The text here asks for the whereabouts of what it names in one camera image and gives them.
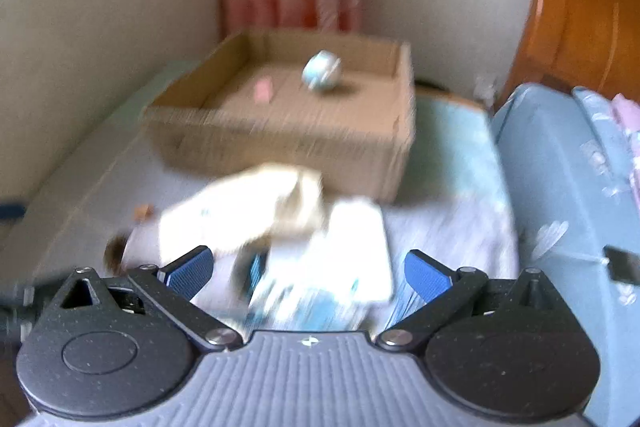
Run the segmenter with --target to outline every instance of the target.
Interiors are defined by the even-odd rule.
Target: metal bolt
[[[414,336],[406,330],[388,330],[382,333],[380,340],[387,346],[406,346]]]
[[[208,331],[204,338],[214,346],[228,346],[238,339],[238,334],[229,328],[218,328]]]

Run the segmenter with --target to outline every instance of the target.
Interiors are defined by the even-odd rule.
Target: brown object
[[[133,219],[136,223],[144,223],[154,216],[156,210],[152,204],[139,204],[133,211]]]
[[[309,91],[302,69],[320,50],[342,59],[340,85]],[[273,81],[271,103],[254,85]],[[328,190],[392,201],[414,140],[408,44],[346,34],[252,30],[226,39],[145,110],[173,167],[223,176],[264,162],[322,172]]]
[[[524,82],[640,101],[640,0],[532,0],[502,105]]]

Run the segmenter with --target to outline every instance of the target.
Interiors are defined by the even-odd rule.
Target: blue gripper pad
[[[158,279],[188,301],[198,293],[213,273],[213,253],[197,247],[158,270]]]
[[[455,273],[444,265],[432,260],[427,261],[422,253],[410,251],[404,258],[404,278],[425,303],[446,292],[453,282]]]

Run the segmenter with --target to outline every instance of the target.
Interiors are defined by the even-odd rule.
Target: orange wooden headboard
[[[524,82],[640,101],[640,0],[532,0],[498,105]]]

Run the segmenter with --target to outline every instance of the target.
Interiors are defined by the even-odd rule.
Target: open cardboard box
[[[341,83],[310,91],[302,69],[320,50],[342,59]],[[254,102],[270,76],[270,103]],[[342,194],[392,201],[414,140],[408,44],[302,30],[250,30],[226,39],[146,108],[170,166],[224,176],[265,163],[322,172]]]

